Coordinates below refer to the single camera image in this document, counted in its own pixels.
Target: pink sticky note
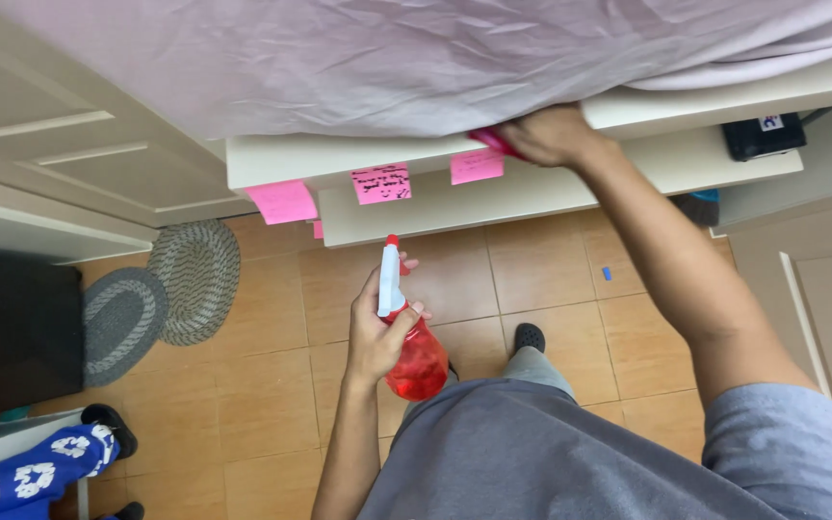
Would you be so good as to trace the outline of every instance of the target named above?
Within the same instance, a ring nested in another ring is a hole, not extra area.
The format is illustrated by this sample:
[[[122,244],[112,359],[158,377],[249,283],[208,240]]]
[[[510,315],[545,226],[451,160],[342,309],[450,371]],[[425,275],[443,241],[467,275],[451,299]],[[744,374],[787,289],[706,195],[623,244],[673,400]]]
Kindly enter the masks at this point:
[[[351,172],[360,205],[410,198],[410,172],[406,163],[395,163]]]
[[[316,205],[303,181],[272,182],[246,188],[246,194],[259,207],[265,224],[316,219]]]
[[[486,148],[451,157],[451,184],[503,176],[503,153]]]

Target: blue pants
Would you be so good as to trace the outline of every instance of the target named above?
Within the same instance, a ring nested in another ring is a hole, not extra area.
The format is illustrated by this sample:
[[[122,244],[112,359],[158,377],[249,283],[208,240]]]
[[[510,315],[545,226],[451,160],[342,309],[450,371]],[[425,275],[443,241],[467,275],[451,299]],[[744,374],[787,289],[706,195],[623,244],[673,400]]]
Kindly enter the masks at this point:
[[[23,454],[0,462],[0,520],[46,520],[66,485],[94,477],[117,457],[108,427],[66,427]]]
[[[548,385],[549,387],[563,390],[574,401],[576,400],[571,385],[567,383],[567,380],[561,375],[561,372],[558,372],[551,362],[547,360],[545,355],[534,347],[526,346],[519,348],[512,359],[509,360],[506,368],[503,369],[502,378],[521,379],[531,383]],[[455,383],[457,383],[457,376],[449,370],[448,379],[442,388],[447,388]],[[417,404],[419,403],[407,404],[407,409],[403,412],[403,417],[406,418]]]

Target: round rug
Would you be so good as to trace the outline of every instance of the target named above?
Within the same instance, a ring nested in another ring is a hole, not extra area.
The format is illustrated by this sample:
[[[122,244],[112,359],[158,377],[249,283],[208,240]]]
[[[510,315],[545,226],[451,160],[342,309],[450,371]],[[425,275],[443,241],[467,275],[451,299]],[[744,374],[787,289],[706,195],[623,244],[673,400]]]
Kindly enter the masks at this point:
[[[162,230],[147,269],[169,299],[160,338],[178,346],[210,337],[230,312],[239,282],[237,238],[219,220],[202,220]]]
[[[112,383],[143,359],[163,329],[168,301],[163,284],[141,267],[99,278],[82,298],[87,387]]]

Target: tile floor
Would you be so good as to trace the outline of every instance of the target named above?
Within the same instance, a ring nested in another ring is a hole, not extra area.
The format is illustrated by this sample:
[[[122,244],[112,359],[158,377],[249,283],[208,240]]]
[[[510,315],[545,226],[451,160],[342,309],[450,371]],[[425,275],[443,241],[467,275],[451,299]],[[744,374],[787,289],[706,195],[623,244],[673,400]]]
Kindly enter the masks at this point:
[[[137,455],[91,482],[93,515],[138,500],[151,518],[309,517],[344,370],[349,304],[381,246],[327,250],[311,225],[266,227],[258,215],[225,223],[242,266],[216,336],[191,347],[159,342],[121,380],[33,409],[109,403],[139,437]],[[464,379],[497,375],[515,325],[536,323],[581,405],[699,460],[703,417],[689,352],[600,210],[401,242],[422,261],[404,292],[433,310],[433,330]],[[727,239],[715,245],[733,262]],[[147,257],[78,267],[88,285]],[[386,457],[406,403],[385,385],[378,392]]]

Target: white door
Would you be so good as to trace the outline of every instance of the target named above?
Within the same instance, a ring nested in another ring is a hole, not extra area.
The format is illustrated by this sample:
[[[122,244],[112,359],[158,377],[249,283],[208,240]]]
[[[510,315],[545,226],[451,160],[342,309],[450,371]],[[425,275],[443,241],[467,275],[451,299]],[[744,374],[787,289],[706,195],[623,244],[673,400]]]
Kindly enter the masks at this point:
[[[0,18],[1,184],[158,227],[254,211],[226,187],[225,170],[222,157]]]
[[[745,224],[729,234],[741,275],[795,360],[832,397],[832,209]]]

